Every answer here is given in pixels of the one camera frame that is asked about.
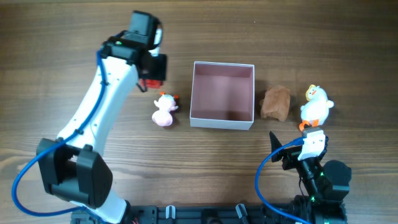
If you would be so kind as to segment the red toy truck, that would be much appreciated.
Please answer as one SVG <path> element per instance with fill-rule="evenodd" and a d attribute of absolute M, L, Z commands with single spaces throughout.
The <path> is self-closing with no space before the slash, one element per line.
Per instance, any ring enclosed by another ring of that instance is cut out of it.
<path fill-rule="evenodd" d="M 160 89 L 164 82 L 162 80 L 140 79 L 140 84 L 144 88 Z"/>

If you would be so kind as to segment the brown plush toy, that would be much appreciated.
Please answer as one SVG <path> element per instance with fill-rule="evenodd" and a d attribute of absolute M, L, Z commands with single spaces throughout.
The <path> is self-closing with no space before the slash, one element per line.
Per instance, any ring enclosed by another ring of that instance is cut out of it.
<path fill-rule="evenodd" d="M 260 103 L 262 119 L 275 118 L 284 122 L 290 109 L 290 90 L 282 85 L 270 86 Z"/>

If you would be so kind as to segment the white plush duck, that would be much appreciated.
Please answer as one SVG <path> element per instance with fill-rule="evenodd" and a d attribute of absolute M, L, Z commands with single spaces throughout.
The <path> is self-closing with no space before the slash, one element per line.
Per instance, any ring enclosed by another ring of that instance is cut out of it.
<path fill-rule="evenodd" d="M 310 85 L 305 93 L 307 103 L 300 107 L 301 120 L 299 130 L 303 131 L 306 126 L 317 127 L 326 121 L 330 108 L 334 102 L 329 100 L 324 89 L 320 86 Z"/>

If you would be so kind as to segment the pink plush pig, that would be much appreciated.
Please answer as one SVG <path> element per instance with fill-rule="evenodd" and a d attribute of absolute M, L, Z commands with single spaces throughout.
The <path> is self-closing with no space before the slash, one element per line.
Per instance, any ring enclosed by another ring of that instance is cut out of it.
<path fill-rule="evenodd" d="M 160 92 L 160 98 L 157 101 L 154 100 L 154 104 L 158 110 L 152 114 L 153 122 L 161 127 L 172 125 L 173 116 L 171 112 L 178 110 L 178 99 L 178 95 L 169 95 L 165 92 Z"/>

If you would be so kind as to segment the white cardboard box pink inside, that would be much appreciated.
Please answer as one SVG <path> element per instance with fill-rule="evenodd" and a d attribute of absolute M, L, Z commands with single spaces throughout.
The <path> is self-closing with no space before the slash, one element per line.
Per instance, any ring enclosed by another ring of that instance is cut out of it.
<path fill-rule="evenodd" d="M 254 122 L 255 66 L 194 62 L 190 126 L 248 130 Z"/>

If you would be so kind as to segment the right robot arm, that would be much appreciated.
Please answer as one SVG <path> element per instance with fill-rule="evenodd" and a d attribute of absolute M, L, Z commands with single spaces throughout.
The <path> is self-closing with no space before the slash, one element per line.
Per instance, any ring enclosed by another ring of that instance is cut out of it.
<path fill-rule="evenodd" d="M 310 223 L 347 224 L 343 199 L 350 190 L 351 168 L 337 160 L 321 165 L 327 144 L 319 156 L 300 161 L 301 150 L 301 146 L 293 146 L 272 156 L 272 162 L 282 161 L 283 170 L 295 169 L 307 191 L 277 208 Z"/>

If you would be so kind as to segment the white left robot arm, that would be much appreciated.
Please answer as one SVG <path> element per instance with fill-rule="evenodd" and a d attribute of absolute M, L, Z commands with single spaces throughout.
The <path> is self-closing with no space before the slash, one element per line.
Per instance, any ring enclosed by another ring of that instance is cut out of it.
<path fill-rule="evenodd" d="M 161 41 L 161 21 L 134 11 L 129 29 L 111 36 L 97 51 L 96 75 L 73 118 L 55 140 L 42 139 L 37 147 L 45 192 L 104 223 L 134 219 L 130 203 L 111 188 L 113 173 L 103 151 L 131 89 L 139 80 L 165 80 Z"/>

